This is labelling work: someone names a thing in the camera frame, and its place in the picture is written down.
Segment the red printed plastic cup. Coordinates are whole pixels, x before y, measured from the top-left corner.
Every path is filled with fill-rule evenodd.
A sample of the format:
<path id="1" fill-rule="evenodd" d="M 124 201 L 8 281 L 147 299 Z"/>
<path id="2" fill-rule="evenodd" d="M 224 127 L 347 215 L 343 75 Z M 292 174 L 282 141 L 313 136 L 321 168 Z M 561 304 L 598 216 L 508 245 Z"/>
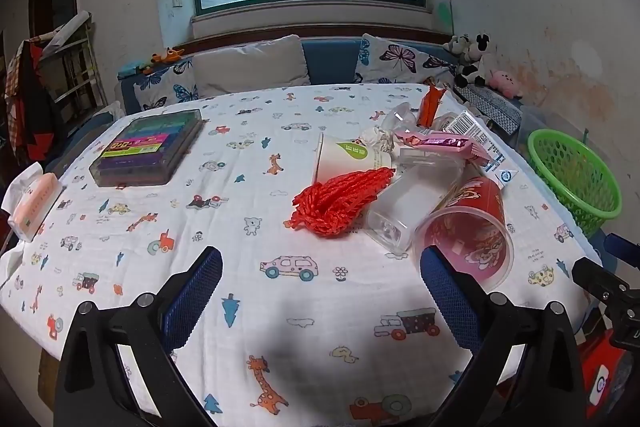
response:
<path id="1" fill-rule="evenodd" d="M 454 269 L 474 277 L 485 291 L 496 289 L 513 265 L 513 244 L 498 185 L 484 176 L 463 183 L 414 232 L 414 257 L 430 246 L 437 247 Z"/>

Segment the white blue milk carton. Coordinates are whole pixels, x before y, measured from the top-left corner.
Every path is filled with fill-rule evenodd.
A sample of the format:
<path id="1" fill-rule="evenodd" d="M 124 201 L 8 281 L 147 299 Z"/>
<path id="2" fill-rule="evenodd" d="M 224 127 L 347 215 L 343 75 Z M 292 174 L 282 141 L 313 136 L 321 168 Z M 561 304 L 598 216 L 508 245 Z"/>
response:
<path id="1" fill-rule="evenodd" d="M 491 133 L 485 129 L 482 123 L 467 110 L 447 124 L 445 131 L 453 134 L 465 136 L 480 144 L 483 147 L 488 161 L 480 168 L 480 171 L 487 178 L 496 182 L 498 187 L 505 188 L 518 175 L 518 166 L 514 164 L 506 153 L 492 137 Z"/>

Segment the clear plastic box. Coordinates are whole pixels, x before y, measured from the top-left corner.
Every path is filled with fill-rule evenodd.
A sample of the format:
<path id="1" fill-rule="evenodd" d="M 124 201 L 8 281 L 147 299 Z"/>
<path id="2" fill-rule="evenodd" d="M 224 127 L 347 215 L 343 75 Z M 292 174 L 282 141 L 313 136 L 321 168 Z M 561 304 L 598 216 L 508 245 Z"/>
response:
<path id="1" fill-rule="evenodd" d="M 399 166 L 399 176 L 369 205 L 364 231 L 392 256 L 408 256 L 414 234 L 462 178 L 465 161 L 428 154 Z"/>

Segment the pink snack wrapper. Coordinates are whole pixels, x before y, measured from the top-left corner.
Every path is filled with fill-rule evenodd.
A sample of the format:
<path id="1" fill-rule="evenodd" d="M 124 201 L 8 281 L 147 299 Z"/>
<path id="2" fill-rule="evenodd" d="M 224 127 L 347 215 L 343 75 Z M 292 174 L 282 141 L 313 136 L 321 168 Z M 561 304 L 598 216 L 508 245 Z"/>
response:
<path id="1" fill-rule="evenodd" d="M 476 165 L 482 167 L 486 166 L 491 160 L 491 157 L 480 143 L 465 135 L 448 132 L 424 134 L 409 131 L 397 131 L 395 135 L 410 150 L 457 156 L 464 160 L 475 162 Z"/>

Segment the orange red snack bag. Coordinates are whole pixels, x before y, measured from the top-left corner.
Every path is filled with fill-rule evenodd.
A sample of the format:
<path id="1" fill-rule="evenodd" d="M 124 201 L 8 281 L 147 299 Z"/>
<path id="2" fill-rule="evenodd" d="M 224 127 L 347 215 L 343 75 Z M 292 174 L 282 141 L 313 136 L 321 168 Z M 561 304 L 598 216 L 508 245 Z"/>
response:
<path id="1" fill-rule="evenodd" d="M 418 118 L 416 122 L 419 127 L 431 128 L 434 122 L 440 100 L 446 93 L 445 88 L 437 88 L 430 84 L 426 95 L 422 98 Z"/>

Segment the red mesh net bag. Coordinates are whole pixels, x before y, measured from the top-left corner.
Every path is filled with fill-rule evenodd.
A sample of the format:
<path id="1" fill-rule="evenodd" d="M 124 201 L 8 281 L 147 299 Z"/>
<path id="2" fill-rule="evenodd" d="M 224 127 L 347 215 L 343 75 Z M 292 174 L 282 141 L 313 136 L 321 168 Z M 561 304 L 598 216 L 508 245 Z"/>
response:
<path id="1" fill-rule="evenodd" d="M 390 186 L 394 174 L 393 168 L 381 167 L 314 182 L 293 198 L 292 215 L 283 224 L 287 229 L 304 229 L 326 239 L 341 236 Z"/>

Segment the white tissue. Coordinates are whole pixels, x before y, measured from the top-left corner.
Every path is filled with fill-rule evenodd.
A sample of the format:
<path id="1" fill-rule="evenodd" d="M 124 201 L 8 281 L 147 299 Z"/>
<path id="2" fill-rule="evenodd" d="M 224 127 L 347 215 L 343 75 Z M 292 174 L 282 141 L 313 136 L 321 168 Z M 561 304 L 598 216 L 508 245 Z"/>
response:
<path id="1" fill-rule="evenodd" d="M 359 135 L 359 140 L 366 147 L 372 147 L 373 150 L 387 154 L 393 153 L 396 146 L 395 135 L 378 126 L 362 130 Z"/>

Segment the clear pudding cup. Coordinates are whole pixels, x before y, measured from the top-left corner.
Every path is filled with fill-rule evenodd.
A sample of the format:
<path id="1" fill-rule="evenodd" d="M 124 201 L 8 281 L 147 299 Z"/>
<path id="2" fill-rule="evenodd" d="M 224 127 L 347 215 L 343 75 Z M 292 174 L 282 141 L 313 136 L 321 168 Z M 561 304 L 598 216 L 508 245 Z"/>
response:
<path id="1" fill-rule="evenodd" d="M 385 116 L 381 129 L 388 132 L 413 132 L 416 131 L 416 116 L 412 113 L 409 102 L 404 102 L 393 108 Z"/>

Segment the white paper cup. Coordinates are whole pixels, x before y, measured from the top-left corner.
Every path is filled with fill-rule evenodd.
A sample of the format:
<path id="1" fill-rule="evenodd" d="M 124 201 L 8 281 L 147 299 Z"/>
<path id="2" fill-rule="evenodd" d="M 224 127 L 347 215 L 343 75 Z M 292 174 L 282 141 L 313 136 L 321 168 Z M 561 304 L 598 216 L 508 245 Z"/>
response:
<path id="1" fill-rule="evenodd" d="M 382 167 L 392 167 L 389 153 L 321 133 L 312 181 L 324 183 L 342 174 Z"/>

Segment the pink tissue pack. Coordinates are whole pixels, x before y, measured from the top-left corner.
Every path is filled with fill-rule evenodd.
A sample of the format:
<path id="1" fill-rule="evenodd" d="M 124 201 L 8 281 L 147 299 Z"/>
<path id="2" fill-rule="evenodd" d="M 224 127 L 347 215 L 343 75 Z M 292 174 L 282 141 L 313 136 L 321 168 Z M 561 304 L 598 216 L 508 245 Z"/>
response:
<path id="1" fill-rule="evenodd" d="M 63 192 L 61 181 L 52 172 L 44 172 L 34 162 L 21 172 L 6 189 L 1 209 L 21 241 L 31 242 L 47 214 Z"/>

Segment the patterned white tablecloth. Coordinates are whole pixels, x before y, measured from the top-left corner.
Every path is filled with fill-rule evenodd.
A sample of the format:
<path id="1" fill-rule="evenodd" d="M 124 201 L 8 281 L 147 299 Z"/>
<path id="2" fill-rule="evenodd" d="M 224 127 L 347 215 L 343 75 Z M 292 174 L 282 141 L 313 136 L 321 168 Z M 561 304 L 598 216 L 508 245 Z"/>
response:
<path id="1" fill-rule="evenodd" d="M 120 120 L 64 173 L 32 243 L 3 260 L 1 304 L 59 357 L 77 307 L 127 306 L 207 246 L 224 272 L 174 359 L 221 426 L 386 426 L 434 412 L 470 359 L 423 284 L 413 253 L 362 228 L 322 239 L 286 226 L 322 136 L 357 153 L 360 132 L 414 84 L 344 84 L 193 103 L 204 128 L 171 180 L 100 187 L 90 167 Z"/>

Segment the butterfly pillow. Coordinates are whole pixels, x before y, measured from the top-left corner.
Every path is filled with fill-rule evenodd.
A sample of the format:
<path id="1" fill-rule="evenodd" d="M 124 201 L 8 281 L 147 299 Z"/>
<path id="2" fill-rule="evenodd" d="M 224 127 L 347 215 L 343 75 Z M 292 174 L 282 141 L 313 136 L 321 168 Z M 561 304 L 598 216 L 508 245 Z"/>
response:
<path id="1" fill-rule="evenodd" d="M 424 83 L 450 72 L 452 64 L 412 46 L 364 34 L 355 68 L 356 83 Z"/>
<path id="2" fill-rule="evenodd" d="M 134 94 L 142 110 L 186 103 L 198 99 L 192 58 L 163 65 L 134 83 Z"/>

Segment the metal shelf rack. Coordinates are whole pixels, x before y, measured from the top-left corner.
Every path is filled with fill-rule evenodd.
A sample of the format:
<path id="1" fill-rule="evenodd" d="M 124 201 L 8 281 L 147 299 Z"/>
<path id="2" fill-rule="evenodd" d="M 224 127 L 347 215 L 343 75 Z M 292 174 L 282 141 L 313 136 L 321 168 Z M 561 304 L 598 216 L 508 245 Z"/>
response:
<path id="1" fill-rule="evenodd" d="M 92 45 L 91 14 L 82 10 L 44 40 L 38 62 L 44 87 L 67 129 L 74 130 L 106 105 Z"/>

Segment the right butterfly pillow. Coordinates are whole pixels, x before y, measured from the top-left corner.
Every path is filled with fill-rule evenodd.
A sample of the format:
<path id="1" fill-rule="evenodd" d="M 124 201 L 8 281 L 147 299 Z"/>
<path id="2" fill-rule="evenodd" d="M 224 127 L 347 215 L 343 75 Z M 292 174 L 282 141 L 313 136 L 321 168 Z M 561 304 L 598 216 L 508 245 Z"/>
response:
<path id="1" fill-rule="evenodd" d="M 356 83 L 424 83 L 450 72 L 452 64 L 412 46 L 364 34 L 355 68 Z"/>

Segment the blue sofa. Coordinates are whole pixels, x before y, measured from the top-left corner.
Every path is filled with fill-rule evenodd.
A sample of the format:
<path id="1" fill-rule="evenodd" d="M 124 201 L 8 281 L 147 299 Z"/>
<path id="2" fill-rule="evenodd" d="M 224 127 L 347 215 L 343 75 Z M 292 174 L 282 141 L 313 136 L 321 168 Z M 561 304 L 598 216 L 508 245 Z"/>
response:
<path id="1" fill-rule="evenodd" d="M 355 78 L 360 50 L 360 37 L 303 39 L 308 76 L 311 84 L 349 83 Z M 160 87 L 162 77 L 171 72 L 171 66 L 160 66 L 149 75 L 142 72 L 118 80 L 115 93 L 130 115 L 142 111 L 141 95 L 149 95 Z"/>

